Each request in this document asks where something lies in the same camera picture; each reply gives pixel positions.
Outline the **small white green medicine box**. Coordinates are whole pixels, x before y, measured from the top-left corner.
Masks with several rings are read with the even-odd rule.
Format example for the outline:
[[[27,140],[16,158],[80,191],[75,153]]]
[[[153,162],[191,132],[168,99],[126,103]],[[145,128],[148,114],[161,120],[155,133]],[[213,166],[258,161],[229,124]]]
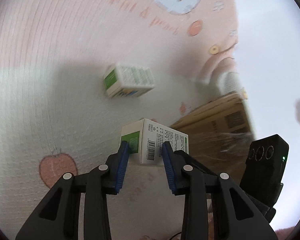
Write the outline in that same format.
[[[136,98],[155,87],[149,68],[113,64],[104,73],[103,83],[109,98]]]

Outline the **brown cardboard box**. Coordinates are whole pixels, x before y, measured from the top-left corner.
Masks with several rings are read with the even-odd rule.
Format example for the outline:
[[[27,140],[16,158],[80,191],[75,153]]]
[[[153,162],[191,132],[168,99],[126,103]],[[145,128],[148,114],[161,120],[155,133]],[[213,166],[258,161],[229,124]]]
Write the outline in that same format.
[[[202,105],[171,127],[189,136],[190,156],[215,173],[226,172],[236,183],[241,181],[255,136],[240,94]]]

